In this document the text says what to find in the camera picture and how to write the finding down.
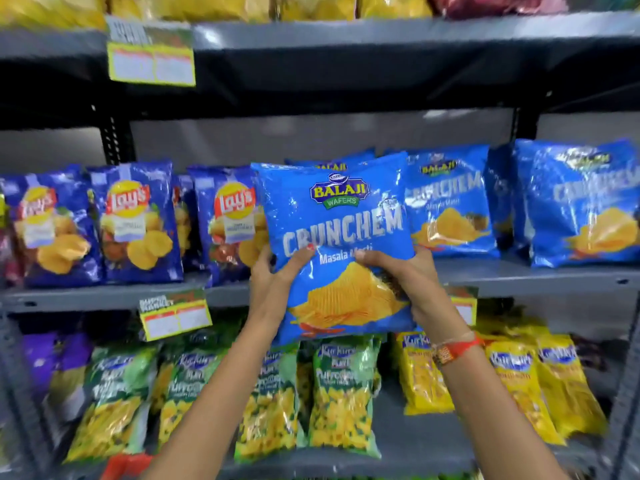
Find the grey metal shelf rack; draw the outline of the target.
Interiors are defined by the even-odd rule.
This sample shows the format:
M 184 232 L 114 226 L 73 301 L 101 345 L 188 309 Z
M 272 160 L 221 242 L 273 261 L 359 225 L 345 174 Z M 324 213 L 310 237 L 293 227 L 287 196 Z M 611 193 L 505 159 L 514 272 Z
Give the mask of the grey metal shelf rack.
M 196 88 L 108 81 L 100 31 L 0 30 L 0 132 L 100 128 L 133 157 L 131 121 L 400 109 L 640 107 L 640 13 L 193 28 Z

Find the light blue chips packet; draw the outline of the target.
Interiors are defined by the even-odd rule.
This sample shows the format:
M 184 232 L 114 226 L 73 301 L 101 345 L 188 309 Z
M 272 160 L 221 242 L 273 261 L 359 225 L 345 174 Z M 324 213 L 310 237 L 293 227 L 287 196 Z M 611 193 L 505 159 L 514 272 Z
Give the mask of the light blue chips packet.
M 410 302 L 388 272 L 356 251 L 414 256 L 404 204 L 408 154 L 346 170 L 251 163 L 279 271 L 298 250 L 316 253 L 292 282 L 274 344 L 341 335 L 411 331 Z
M 640 263 L 640 156 L 600 145 L 517 139 L 515 238 L 532 267 Z
M 374 148 L 366 149 L 361 152 L 352 153 L 347 156 L 338 157 L 329 160 L 302 161 L 285 159 L 285 165 L 299 166 L 305 168 L 325 169 L 331 172 L 346 172 L 350 167 L 354 167 L 363 162 L 367 162 L 376 158 Z
M 499 258 L 484 177 L 490 146 L 406 152 L 404 202 L 413 244 L 440 258 Z

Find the person's right hand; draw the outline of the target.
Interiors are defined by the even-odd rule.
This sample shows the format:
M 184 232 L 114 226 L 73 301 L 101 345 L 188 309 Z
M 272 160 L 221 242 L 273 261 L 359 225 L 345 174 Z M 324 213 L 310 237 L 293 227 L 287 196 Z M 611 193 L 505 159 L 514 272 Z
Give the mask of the person's right hand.
M 430 250 L 415 246 L 414 251 L 402 260 L 403 276 L 392 276 L 411 302 L 413 320 L 432 345 L 463 338 L 471 329 L 439 282 Z

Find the yellow chips packet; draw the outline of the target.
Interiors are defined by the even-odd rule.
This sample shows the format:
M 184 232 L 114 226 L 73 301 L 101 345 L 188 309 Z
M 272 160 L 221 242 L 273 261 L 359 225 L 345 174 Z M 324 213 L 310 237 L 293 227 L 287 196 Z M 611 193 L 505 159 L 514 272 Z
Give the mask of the yellow chips packet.
M 428 0 L 358 0 L 358 17 L 363 18 L 431 18 Z
M 0 0 L 0 28 L 104 28 L 107 0 Z
M 273 0 L 107 0 L 109 14 L 127 20 L 268 23 Z
M 356 19 L 358 0 L 275 0 L 283 22 L 334 22 Z

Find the red thread wristband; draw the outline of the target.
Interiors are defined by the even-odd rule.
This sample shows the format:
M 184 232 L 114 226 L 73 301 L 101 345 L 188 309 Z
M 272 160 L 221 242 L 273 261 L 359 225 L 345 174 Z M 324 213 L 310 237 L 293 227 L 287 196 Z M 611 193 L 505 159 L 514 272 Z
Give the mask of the red thread wristband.
M 475 331 L 470 331 L 461 339 L 432 345 L 433 361 L 437 368 L 441 368 L 448 363 L 456 361 L 473 347 L 484 348 L 484 339 Z

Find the red plastic object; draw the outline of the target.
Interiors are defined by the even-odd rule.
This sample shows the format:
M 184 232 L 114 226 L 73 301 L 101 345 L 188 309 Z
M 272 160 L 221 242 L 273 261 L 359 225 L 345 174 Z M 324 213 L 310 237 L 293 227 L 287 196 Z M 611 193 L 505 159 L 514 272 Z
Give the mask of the red plastic object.
M 101 473 L 99 480 L 135 480 L 148 469 L 153 455 L 117 454 L 111 457 Z

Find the purple snack packet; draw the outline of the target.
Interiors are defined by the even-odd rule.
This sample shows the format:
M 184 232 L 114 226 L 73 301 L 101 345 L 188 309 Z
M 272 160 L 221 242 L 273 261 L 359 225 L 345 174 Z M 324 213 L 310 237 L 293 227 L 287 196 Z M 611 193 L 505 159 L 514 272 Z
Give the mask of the purple snack packet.
M 93 352 L 89 336 L 55 331 L 27 334 L 22 350 L 36 403 L 47 406 L 60 422 L 76 420 L 86 400 L 84 379 Z

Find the person's left hand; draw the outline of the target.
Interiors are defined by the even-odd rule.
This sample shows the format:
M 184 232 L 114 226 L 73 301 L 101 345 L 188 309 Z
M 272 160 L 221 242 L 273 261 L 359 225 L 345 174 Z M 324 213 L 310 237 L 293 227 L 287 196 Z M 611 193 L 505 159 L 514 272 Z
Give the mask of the person's left hand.
M 252 266 L 250 277 L 250 310 L 248 325 L 257 330 L 261 341 L 270 345 L 276 337 L 286 309 L 291 286 L 278 283 L 272 271 L 273 254 L 269 245 L 265 245 Z

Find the yellow shelf price tag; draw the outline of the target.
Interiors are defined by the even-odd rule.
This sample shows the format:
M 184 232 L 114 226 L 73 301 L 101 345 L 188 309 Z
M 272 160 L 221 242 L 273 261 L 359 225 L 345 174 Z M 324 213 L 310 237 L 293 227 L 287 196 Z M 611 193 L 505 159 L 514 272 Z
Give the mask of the yellow shelf price tag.
M 446 285 L 447 294 L 464 321 L 471 327 L 476 325 L 478 287 Z
M 203 288 L 166 292 L 138 302 L 146 342 L 167 339 L 212 326 Z
M 185 22 L 107 15 L 108 74 L 129 84 L 196 87 L 194 33 Z

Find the yellow snack packet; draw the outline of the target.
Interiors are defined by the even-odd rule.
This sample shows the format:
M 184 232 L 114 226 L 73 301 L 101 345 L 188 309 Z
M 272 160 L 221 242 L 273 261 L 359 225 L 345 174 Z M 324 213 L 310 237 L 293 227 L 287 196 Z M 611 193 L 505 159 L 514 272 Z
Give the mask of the yellow snack packet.
M 541 439 L 565 446 L 548 411 L 538 378 L 535 348 L 505 336 L 483 335 L 484 350 L 502 384 Z
M 607 418 L 588 386 L 572 338 L 544 334 L 534 343 L 540 386 L 558 434 L 564 439 L 574 434 L 604 436 Z
M 421 331 L 394 334 L 394 356 L 406 400 L 406 416 L 452 413 L 454 404 L 437 368 L 431 343 Z

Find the dark blue chips packet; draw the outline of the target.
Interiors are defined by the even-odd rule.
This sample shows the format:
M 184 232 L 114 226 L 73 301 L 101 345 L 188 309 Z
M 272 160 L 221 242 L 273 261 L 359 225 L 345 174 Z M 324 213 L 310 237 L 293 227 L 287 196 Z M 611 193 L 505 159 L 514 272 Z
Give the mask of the dark blue chips packet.
M 88 168 L 110 284 L 182 282 L 169 160 Z
M 19 256 L 30 289 L 92 287 L 105 282 L 82 167 L 0 175 Z
M 268 226 L 250 166 L 190 166 L 207 288 L 239 282 L 268 243 Z
M 193 179 L 188 174 L 174 174 L 172 186 L 173 208 L 184 272 L 200 271 L 203 266 L 202 245 Z

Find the person's right forearm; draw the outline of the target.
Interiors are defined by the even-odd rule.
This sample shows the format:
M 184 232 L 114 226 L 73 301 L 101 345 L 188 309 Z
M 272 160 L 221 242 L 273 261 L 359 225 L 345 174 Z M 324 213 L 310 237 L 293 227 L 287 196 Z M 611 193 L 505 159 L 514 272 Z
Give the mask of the person's right forearm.
M 570 480 L 502 384 L 484 348 L 440 368 L 484 480 Z

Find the person's left forearm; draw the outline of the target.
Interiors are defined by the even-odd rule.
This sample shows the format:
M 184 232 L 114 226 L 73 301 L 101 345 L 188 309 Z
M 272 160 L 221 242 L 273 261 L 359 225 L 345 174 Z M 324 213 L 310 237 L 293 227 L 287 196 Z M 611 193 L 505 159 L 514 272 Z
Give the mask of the person's left forearm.
M 283 313 L 252 312 L 140 480 L 216 480 Z

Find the green puffcorn packet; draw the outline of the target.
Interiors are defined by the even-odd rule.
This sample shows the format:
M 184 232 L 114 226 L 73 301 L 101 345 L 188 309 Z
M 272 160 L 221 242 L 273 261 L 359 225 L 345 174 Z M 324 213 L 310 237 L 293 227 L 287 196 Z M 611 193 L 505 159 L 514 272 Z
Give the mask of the green puffcorn packet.
M 380 345 L 375 335 L 334 337 L 318 343 L 313 358 L 309 447 L 381 458 L 372 428 Z
M 236 463 L 252 463 L 306 446 L 299 418 L 299 348 L 299 343 L 274 347 L 265 355 L 239 424 Z
M 151 393 L 150 413 L 158 419 L 158 449 L 167 443 L 228 350 L 226 344 L 206 341 L 169 348 Z
M 144 450 L 158 352 L 156 346 L 140 343 L 94 349 L 84 380 L 89 405 L 65 463 Z

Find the dark red chips packet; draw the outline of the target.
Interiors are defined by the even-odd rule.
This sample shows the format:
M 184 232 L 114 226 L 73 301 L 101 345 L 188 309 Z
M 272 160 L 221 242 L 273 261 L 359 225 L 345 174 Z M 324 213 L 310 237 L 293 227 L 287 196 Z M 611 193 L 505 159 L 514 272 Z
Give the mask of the dark red chips packet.
M 566 0 L 429 0 L 438 15 L 468 20 L 504 15 L 555 15 L 567 13 Z

